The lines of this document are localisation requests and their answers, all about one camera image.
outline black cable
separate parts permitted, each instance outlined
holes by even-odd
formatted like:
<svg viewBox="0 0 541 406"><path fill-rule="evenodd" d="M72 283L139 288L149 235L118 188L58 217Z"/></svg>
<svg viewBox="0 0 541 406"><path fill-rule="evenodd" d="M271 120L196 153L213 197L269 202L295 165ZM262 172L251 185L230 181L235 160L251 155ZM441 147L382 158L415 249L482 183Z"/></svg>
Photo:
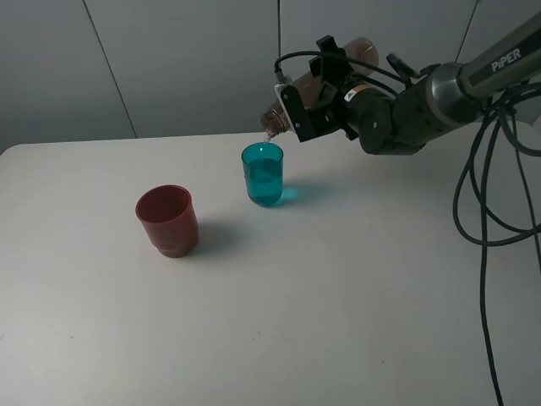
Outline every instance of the black cable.
<svg viewBox="0 0 541 406"><path fill-rule="evenodd" d="M489 182L489 169L492 155L500 132L499 123L494 126L492 136L490 137L489 147L484 159L483 175L481 178L481 238L483 241L487 241L489 238L489 230L487 224L487 184ZM489 323L487 321L487 306L486 306L486 280L487 280L487 259L489 248L484 245L481 249L481 275L480 275L480 293L479 293L479 308L481 310L481 325L483 326L484 346L487 349L487 357L489 359L490 377L492 378L492 384L494 386L496 400L498 406L504 406L503 398L501 397L500 384L498 382L498 374L496 373L496 366L494 361L494 353L492 351L492 342L490 340Z"/></svg>
<svg viewBox="0 0 541 406"><path fill-rule="evenodd" d="M494 103L494 105L491 106L485 113L485 117L481 125L481 129L479 130L477 136L475 137L472 143L472 148L470 150L470 157L468 158L467 163L462 170L461 176L458 179L458 184L455 189L455 195L453 197L453 221L460 235L473 244L487 246L487 247L501 247L501 246L514 244L514 243L523 241L525 239L528 239L532 237L536 232L541 233L541 224L539 224L538 226L532 229L525 230L525 231L522 231L520 228L514 228L513 226L509 226L506 224L507 226L509 226L509 227L506 227L507 229L514 228L511 231L516 232L517 233L516 236L510 237L508 239L497 240L497 241L483 241L481 239L476 239L472 237L464 229L464 227L462 226L460 222L460 217L458 215L458 201L460 200L462 187L464 185L464 181L466 179L468 172L470 172L473 168L473 161L477 153L477 150L481 144L481 140L483 138L484 132L490 126L490 124L497 118L499 119L499 123L502 126L502 128L504 127L504 124L507 125L507 127L509 128L509 125L507 124L507 121L506 121L507 113L505 110L506 109L509 110L510 104L516 105L520 102L524 102L526 100L529 100L537 96L541 96L541 84L519 85L517 87L511 88L508 91L506 91L501 96L501 98L496 103ZM477 188L476 184L474 184L474 187L473 187L474 192L476 188Z"/></svg>
<svg viewBox="0 0 541 406"><path fill-rule="evenodd" d="M377 86L383 89L384 91L387 91L388 93L392 94L394 97L398 96L398 93L390 86L386 85L385 83L381 83L380 81L376 79L369 78L368 76L360 73L356 73L357 76L360 76L362 80L364 80L366 83Z"/></svg>
<svg viewBox="0 0 541 406"><path fill-rule="evenodd" d="M496 399L499 406L503 406L503 397L501 396L500 384L498 382L498 376L495 368L495 359L494 352L492 349L492 343L490 340L489 333L489 324L487 320L487 310L486 310L486 274L487 274L487 260L488 260L488 250L489 247L504 246L513 244L518 241L523 241L529 237L534 237L535 246L537 251L539 270L541 271L541 246L539 243L538 233L541 232L541 224L536 225L535 212L533 209L532 197L530 190L527 184L526 175L524 173L524 168L522 167L522 161L520 154L523 153L529 156L541 156L540 150L534 150L528 148L520 143L518 140L516 132L516 119L515 119L515 110L514 106L520 102L531 99L533 97L541 96L541 84L520 84L509 90L505 91L500 99L491 104L484 113L484 119L481 123L481 128L479 129L477 135L475 136L472 146L470 148L470 154L467 159L462 173L458 179L458 184L456 185L455 195L453 197L453 221L455 222L458 232L468 241L481 245L481 272L480 272L480 295L479 295L479 304L481 312L481 323L483 327L484 343L487 351L487 358L489 361L490 376L492 378L492 383L495 390ZM512 129L507 123L508 116L511 116ZM489 145L487 148L486 156L483 164L483 173L481 177L481 188L479 190L477 185L477 180L475 178L475 158L478 153L478 149L483 141L484 135L488 127L495 121L495 126L492 130L492 135L490 137ZM521 228L514 227L510 224L499 219L487 205L487 185L489 179L489 169L492 156L494 154L495 143L498 138L500 129L503 130L505 137L510 142L510 144L515 148L516 153L516 162L522 179L522 185L524 186L524 191L527 197L528 210L532 220L532 229L523 230ZM472 182L473 192L475 193L481 209L481 239L476 239L472 237L466 230L463 228L460 217L458 216L458 203L460 200L460 195L462 192L462 187L464 181L469 173L470 180ZM491 217L503 228L506 228L517 235L508 239L502 239L499 241L489 241L488 240L488 218Z"/></svg>
<svg viewBox="0 0 541 406"><path fill-rule="evenodd" d="M329 58L329 59L337 59L339 61L345 61L345 62L353 63L354 65L364 66L365 68L371 69L371 70L373 70L375 72L378 72L379 74L383 74L384 76L387 76L388 78L394 79L394 80L396 80L396 81L398 81L398 82L400 82L402 84L404 83L402 78L400 76L398 76L397 74L392 74L391 72L387 72L386 70L384 70L382 68L379 68L377 66L371 65L370 63L359 61L358 59L355 59L355 58L350 58L350 57L345 57L343 55L338 55L338 54L335 54L335 53L332 53L332 52L299 51L299 52L287 53L286 55L283 55L283 56L279 57L274 62L274 71L275 71L275 73L281 72L280 64L283 61L285 61L287 59L291 59L291 58L296 58L296 57L323 57L323 58Z"/></svg>
<svg viewBox="0 0 541 406"><path fill-rule="evenodd" d="M515 113L511 113L511 122L513 124L513 134L517 136ZM537 224L535 221L535 211L533 209L532 195L530 194L530 188L527 185L526 174L524 173L524 167L522 167L521 153L515 150L516 164L518 165L518 172L521 174L522 185L524 186L524 192L526 194L527 208L530 212L530 218L532 219L533 226L533 239L535 240L535 250L538 255L539 270L541 271L541 245L539 244L538 231L535 229Z"/></svg>

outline gray wall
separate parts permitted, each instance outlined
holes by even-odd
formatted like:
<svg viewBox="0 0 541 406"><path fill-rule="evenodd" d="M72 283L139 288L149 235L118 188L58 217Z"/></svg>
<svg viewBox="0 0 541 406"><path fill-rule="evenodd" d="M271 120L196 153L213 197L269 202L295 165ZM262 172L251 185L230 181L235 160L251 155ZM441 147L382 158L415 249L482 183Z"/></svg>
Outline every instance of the gray wall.
<svg viewBox="0 0 541 406"><path fill-rule="evenodd" d="M281 0L283 53L316 49L315 41L332 35L338 45L365 36L385 57L396 52L421 69L431 63L455 60L476 0ZM284 63L293 76L308 70L308 59ZM401 90L401 86L377 77Z"/></svg>
<svg viewBox="0 0 541 406"><path fill-rule="evenodd" d="M87 1L99 37L82 0L0 2L0 153L260 129L274 99L277 0ZM326 34L339 44L367 36L382 66L398 52L418 69L467 61L540 9L530 0L281 0L281 50L314 49ZM303 58L284 63L293 76L307 68ZM541 103L519 113L533 123Z"/></svg>
<svg viewBox="0 0 541 406"><path fill-rule="evenodd" d="M81 1L0 3L0 153L12 145L133 138Z"/></svg>
<svg viewBox="0 0 541 406"><path fill-rule="evenodd" d="M276 0L87 0L139 137L259 131Z"/></svg>

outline table surface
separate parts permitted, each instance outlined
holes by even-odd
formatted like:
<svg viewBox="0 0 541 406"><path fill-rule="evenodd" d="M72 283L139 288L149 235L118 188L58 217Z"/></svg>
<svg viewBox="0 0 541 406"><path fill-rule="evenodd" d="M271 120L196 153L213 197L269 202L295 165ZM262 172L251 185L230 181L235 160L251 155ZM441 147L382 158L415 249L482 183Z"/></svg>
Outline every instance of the table surface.
<svg viewBox="0 0 541 406"><path fill-rule="evenodd" d="M262 134L6 151L0 404L494 405L480 250L451 219L477 127L410 157L367 156L340 134L283 135L288 199L273 209L248 199L240 161ZM507 172L494 170L495 205ZM201 240L187 258L161 256L134 215L160 184L193 195ZM509 405L541 404L536 266L531 241L489 252Z"/></svg>

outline brown bottle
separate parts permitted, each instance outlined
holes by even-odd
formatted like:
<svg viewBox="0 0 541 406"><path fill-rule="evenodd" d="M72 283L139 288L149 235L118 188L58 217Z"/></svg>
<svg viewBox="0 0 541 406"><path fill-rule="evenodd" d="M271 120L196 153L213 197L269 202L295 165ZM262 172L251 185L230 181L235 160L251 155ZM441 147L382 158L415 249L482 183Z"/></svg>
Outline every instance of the brown bottle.
<svg viewBox="0 0 541 406"><path fill-rule="evenodd" d="M346 51L346 55L348 55L350 58L359 59L374 66L378 66L378 63L380 62L380 57L374 47L374 44L366 38L357 38L349 42L343 48ZM352 65L352 68L365 76L372 73L371 69L363 66ZM320 90L320 78L315 78L310 72L308 72L295 80L293 85L297 88L298 93L303 100L304 106L312 107L318 98L318 92ZM261 124L263 125L264 131L267 133L268 139L281 133L285 133L291 127L278 100L276 100L265 112L265 114L261 116Z"/></svg>

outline white label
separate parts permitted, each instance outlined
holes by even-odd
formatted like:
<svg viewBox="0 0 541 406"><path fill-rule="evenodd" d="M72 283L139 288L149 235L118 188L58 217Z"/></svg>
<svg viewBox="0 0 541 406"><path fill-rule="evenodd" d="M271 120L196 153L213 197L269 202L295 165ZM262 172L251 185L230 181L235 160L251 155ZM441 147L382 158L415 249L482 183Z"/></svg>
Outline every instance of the white label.
<svg viewBox="0 0 541 406"><path fill-rule="evenodd" d="M515 62L517 59L521 58L521 50L515 49L512 52L509 52L507 55L504 55L497 61L492 62L492 71L503 69L505 66Z"/></svg>
<svg viewBox="0 0 541 406"><path fill-rule="evenodd" d="M353 89L351 89L345 96L344 96L344 100L346 102L350 102L359 92L365 90L365 89L369 89L370 86L368 85L359 85L359 86L355 86Z"/></svg>

